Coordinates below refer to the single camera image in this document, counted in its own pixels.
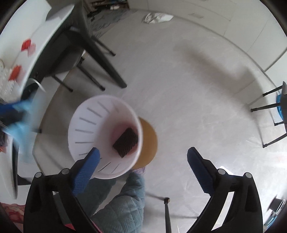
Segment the teal quilted trouser leg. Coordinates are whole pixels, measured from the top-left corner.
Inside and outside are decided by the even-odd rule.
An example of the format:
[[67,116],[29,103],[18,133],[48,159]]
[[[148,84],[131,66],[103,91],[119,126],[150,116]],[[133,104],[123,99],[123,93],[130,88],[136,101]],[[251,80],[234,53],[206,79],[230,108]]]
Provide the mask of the teal quilted trouser leg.
[[98,207],[107,198],[116,179],[93,178],[83,193],[77,195],[85,213],[101,232],[141,232],[145,204],[144,169],[131,170],[126,183],[103,209]]

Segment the clear crumpled plastic wrap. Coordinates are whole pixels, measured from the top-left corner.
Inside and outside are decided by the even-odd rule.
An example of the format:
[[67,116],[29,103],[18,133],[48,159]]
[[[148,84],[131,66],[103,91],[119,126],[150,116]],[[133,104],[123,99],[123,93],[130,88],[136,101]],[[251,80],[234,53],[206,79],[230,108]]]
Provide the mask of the clear crumpled plastic wrap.
[[13,102],[18,99],[19,85],[15,80],[9,80],[11,69],[1,70],[0,95],[4,102]]

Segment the blue plastic wrapper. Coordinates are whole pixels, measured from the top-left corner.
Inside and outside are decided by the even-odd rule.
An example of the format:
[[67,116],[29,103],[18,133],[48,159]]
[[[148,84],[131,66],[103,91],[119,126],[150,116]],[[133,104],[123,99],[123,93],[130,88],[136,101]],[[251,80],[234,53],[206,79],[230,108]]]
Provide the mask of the blue plastic wrapper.
[[37,107],[32,98],[1,103],[1,152],[7,151],[10,136],[21,151],[21,161],[28,164],[33,160],[31,133],[37,132],[33,119]]

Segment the white plastic trash bin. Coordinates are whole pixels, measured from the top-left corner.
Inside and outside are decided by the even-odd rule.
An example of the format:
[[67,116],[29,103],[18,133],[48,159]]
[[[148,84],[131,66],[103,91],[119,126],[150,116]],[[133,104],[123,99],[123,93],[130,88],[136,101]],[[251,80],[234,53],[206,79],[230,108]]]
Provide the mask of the white plastic trash bin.
[[[113,144],[127,128],[138,136],[137,144],[124,157]],[[75,161],[85,158],[96,147],[100,162],[93,177],[114,179],[132,169],[141,154],[143,129],[135,111],[122,99],[99,95],[82,102],[75,110],[68,128],[68,148]]]

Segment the dark wrapper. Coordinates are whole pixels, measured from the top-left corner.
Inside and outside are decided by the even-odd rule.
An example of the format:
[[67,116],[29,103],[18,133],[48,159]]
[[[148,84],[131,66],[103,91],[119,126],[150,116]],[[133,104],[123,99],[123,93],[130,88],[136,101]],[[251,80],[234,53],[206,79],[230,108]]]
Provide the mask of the dark wrapper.
[[121,158],[124,158],[137,143],[138,135],[129,127],[119,136],[112,147],[117,151]]

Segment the red crumpled paper piece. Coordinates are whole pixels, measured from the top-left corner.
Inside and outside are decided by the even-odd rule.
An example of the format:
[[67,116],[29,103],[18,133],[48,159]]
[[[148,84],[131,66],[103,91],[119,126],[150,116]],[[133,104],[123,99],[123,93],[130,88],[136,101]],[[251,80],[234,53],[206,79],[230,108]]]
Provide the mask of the red crumpled paper piece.
[[10,73],[9,81],[14,81],[14,80],[16,80],[16,79],[18,78],[18,75],[19,75],[21,69],[22,69],[22,66],[16,65],[16,66],[12,69],[12,71],[11,71],[11,73]]

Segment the white oval marble table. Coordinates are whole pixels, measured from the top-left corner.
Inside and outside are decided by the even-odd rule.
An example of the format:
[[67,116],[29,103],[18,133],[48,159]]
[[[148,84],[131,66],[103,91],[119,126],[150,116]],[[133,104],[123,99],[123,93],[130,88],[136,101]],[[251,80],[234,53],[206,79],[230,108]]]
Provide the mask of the white oval marble table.
[[18,155],[31,161],[40,120],[55,93],[48,87],[48,44],[74,9],[19,1],[1,30],[1,194],[18,197]]

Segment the round wooden stool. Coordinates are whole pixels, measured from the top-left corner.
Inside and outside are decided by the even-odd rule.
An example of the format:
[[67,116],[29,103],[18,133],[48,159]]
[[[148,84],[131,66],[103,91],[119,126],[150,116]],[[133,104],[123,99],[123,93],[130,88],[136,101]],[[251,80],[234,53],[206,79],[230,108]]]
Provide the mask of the round wooden stool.
[[143,146],[141,154],[132,169],[146,167],[155,157],[158,150],[158,137],[152,125],[145,119],[139,118],[143,128]]

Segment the white crumpled bag on floor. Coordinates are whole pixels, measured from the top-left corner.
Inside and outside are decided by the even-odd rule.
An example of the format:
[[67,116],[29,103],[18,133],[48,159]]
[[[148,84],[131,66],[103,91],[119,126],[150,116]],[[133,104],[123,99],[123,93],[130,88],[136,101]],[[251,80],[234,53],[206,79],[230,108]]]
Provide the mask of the white crumpled bag on floor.
[[157,24],[170,21],[174,16],[164,13],[148,13],[142,20],[145,24]]

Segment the dark grey dining chair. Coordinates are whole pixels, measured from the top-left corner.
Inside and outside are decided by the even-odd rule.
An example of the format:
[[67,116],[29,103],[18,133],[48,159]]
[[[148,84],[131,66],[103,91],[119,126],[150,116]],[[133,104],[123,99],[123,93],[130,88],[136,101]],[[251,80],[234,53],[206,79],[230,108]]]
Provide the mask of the dark grey dining chair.
[[96,86],[104,91],[105,88],[81,66],[82,54],[86,51],[119,87],[126,88],[127,84],[95,44],[96,37],[89,34],[87,14],[83,2],[78,1],[71,6],[73,7],[71,13],[58,29],[48,37],[48,41],[36,60],[29,78],[41,82],[45,77],[51,76],[64,85],[56,74],[78,67]]

